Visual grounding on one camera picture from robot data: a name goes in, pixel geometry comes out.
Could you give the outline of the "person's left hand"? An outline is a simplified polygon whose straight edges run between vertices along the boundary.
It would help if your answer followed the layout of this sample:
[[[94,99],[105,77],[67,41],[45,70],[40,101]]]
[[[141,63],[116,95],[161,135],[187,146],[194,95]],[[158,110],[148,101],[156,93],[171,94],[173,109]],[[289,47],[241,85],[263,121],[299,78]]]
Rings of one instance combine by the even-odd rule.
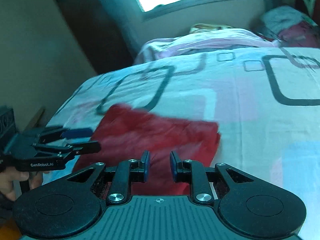
[[[7,167],[1,172],[1,194],[8,200],[15,201],[17,194],[14,190],[15,181],[27,181],[31,190],[39,187],[43,183],[43,172],[38,172],[31,179],[29,172],[20,172],[14,167]]]

